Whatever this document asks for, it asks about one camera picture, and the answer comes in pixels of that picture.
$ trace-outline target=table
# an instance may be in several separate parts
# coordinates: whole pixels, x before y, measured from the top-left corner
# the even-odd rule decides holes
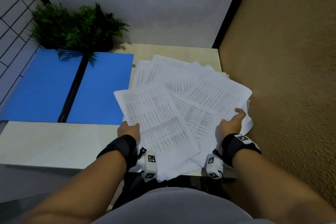
[[[129,87],[137,62],[151,60],[155,54],[186,62],[197,61],[201,65],[210,64],[216,71],[221,71],[217,49],[122,44],[115,52],[134,54]],[[117,137],[119,126],[8,121],[2,122],[0,127],[0,164],[83,169]],[[207,176],[202,169],[186,175]],[[223,175],[236,178],[231,170]]]

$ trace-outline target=potted plant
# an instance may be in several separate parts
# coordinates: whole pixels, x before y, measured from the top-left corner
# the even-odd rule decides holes
[[[123,36],[129,25],[115,19],[113,13],[103,13],[100,5],[95,8],[82,6],[79,12],[70,13],[60,5],[37,6],[33,14],[32,38],[47,49],[56,49],[61,61],[72,57],[87,56],[94,65],[94,52],[108,52],[113,48],[113,36]]]

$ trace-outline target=green foliage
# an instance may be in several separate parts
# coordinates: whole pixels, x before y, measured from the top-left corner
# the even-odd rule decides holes
[[[79,12],[69,13],[60,5],[37,6],[33,12],[32,38],[44,48],[58,50],[61,61],[87,55],[94,65],[94,52],[113,48],[113,36],[123,36],[129,25],[103,13],[99,4],[94,9],[82,6]]]

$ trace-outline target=hand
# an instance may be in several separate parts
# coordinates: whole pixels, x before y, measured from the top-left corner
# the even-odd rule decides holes
[[[118,137],[123,135],[130,135],[134,137],[135,140],[139,138],[140,135],[140,124],[137,123],[134,126],[129,126],[127,121],[124,121],[117,130]]]
[[[242,120],[245,118],[246,113],[243,109],[236,108],[235,111],[238,113],[230,121],[222,120],[219,124],[220,134],[222,139],[229,134],[238,134],[242,128]]]

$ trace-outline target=black wristband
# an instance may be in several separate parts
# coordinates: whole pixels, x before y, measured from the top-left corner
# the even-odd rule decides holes
[[[241,149],[254,150],[261,154],[258,146],[247,136],[241,134],[229,134],[222,141],[222,158],[225,164],[232,167],[233,156]]]
[[[123,135],[114,139],[98,154],[97,158],[114,150],[119,151],[124,156],[127,166],[126,171],[130,170],[131,167],[134,167],[137,164],[138,151],[137,142],[134,137],[130,135]]]

